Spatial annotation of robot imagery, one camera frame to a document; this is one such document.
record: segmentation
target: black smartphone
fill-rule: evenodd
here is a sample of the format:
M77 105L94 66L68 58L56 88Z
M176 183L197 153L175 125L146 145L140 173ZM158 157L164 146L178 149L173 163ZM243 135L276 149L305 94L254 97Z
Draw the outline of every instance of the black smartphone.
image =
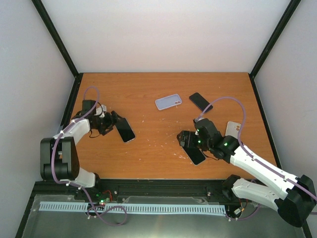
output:
M198 165L206 159L201 150L198 148L183 147L183 149L188 157L192 160L194 165Z
M199 93L194 93L193 95L189 96L189 99L202 111L209 105L209 102ZM206 112L209 112L212 108L213 106L211 105Z
M121 118L120 120L118 120L115 124L115 127L117 128L124 143L129 142L135 138L135 134L126 118Z

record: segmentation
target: white phone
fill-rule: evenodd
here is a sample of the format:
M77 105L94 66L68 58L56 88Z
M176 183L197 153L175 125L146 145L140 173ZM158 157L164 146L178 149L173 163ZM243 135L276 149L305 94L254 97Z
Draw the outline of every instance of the white phone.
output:
M240 128L241 128L241 124L240 123L236 123L236 122L233 122L233 121L228 121L225 136L226 135L231 135L234 138L238 139L238 132L239 132Z

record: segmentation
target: black metal frame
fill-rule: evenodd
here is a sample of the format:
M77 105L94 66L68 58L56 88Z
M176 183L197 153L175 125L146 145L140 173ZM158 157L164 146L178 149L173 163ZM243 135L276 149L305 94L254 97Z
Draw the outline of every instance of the black metal frame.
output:
M258 74L260 68L262 67L264 61L268 57L270 51L281 35L283 29L291 18L292 14L296 10L301 0L291 0L288 7L286 8L284 14L282 15L279 23L277 24L274 32L272 33L269 41L267 42L263 52L261 53L259 59L257 60L253 70L249 74L251 85L258 103L258 107L261 112L261 116L266 128L268 139L275 157L277 166L280 168L280 160L274 145L273 137L271 135L265 113L262 107L261 99L257 90L255 83L256 75ZM77 93L80 87L80 83L83 77L83 73L78 73L70 55L68 54L65 45L63 44L57 30L55 29L47 11L41 0L32 0L34 6L36 7L39 15L41 16L43 22L45 23L48 31L50 32L53 40L55 41L58 49L60 50L62 56L64 57L70 71L74 75L75 81L64 111L64 115L61 121L61 127L65 128L70 121L70 117L75 105ZM101 180L104 189L108 188L111 191L117 191L115 199L122 199L127 196L135 195L142 196L192 196L192 197L204 197L210 202L219 202L227 207L230 205L235 205L237 201L227 201L221 195L217 195L217 190L221 188L223 180L120 180L120 179L102 179ZM73 194L78 199L85 199L85 196L73 187L65 187L51 182L36 182L30 196L30 200L26 207L24 216L22 218L18 233L16 238L20 238L23 235L23 231L32 207L34 196L36 194ZM309 227L307 223L303 226L304 234L307 238L311 238Z

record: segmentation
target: white cable tray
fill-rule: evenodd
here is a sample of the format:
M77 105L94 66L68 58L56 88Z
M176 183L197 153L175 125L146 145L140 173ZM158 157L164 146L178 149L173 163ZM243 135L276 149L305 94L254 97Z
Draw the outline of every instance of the white cable tray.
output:
M80 202L40 202L39 211L57 212L87 212L89 203ZM174 204L128 204L108 203L105 207L98 207L98 212L103 212L113 206L123 206L128 214L198 214L224 216L224 205L174 205ZM123 213L119 208L114 208L109 213Z

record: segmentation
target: white wall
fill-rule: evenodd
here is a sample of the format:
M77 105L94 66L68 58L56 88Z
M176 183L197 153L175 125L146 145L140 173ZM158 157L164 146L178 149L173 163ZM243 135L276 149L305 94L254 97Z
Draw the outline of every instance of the white wall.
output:
M317 1L302 1L256 84L282 166L317 188ZM317 237L317 217L308 223Z
M73 76L30 0L0 4L0 237L14 237L40 141L57 132Z
M80 72L250 72L289 0L43 0Z

